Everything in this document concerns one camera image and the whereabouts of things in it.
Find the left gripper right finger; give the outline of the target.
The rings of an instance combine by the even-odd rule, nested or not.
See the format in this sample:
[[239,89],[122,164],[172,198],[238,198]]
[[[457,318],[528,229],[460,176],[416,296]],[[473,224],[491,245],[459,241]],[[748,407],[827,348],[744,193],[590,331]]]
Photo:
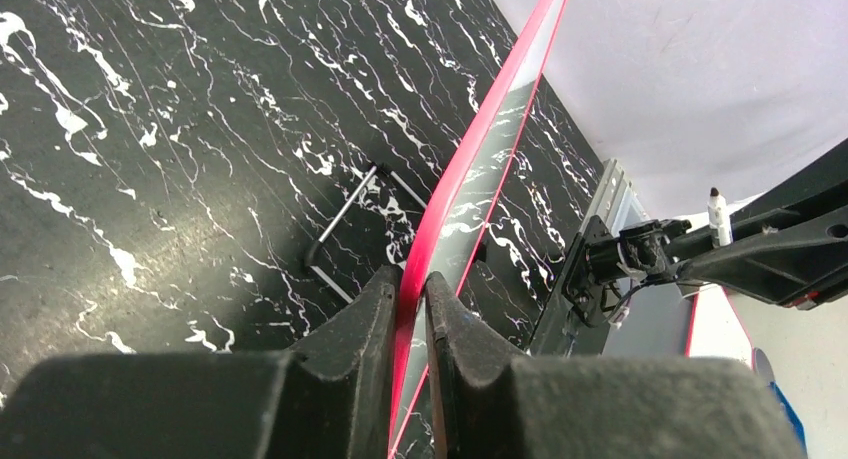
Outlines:
[[773,393],[716,358],[530,356],[425,284],[439,458],[800,458]]

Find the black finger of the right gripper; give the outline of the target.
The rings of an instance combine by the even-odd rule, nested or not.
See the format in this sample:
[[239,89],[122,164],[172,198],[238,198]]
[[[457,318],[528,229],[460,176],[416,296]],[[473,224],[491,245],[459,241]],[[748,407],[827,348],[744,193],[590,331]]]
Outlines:
[[847,144],[731,215],[733,241],[703,226],[671,241],[680,278],[712,282],[779,307],[818,307],[847,294]]

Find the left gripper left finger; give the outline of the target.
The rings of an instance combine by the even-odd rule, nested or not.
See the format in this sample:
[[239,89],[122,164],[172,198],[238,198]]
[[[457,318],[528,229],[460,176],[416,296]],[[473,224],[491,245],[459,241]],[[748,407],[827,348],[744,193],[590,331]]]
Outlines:
[[401,277],[380,268],[276,352],[95,354],[35,366],[1,415],[5,458],[383,458]]

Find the white marker pen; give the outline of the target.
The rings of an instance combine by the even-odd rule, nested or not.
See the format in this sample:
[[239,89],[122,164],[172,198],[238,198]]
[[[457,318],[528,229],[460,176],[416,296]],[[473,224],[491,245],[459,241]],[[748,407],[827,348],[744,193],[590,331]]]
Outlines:
[[707,215],[713,248],[730,245],[733,242],[730,212],[725,197],[716,187],[710,189]]

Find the pink framed whiteboard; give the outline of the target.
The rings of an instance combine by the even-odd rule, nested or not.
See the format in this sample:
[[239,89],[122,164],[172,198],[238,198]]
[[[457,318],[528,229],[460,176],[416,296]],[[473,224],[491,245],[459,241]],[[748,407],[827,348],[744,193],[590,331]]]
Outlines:
[[430,385],[426,281],[438,273],[458,297],[509,172],[566,2],[539,0],[424,212],[398,295],[391,445],[405,429],[402,405],[418,396],[408,374],[417,373]]

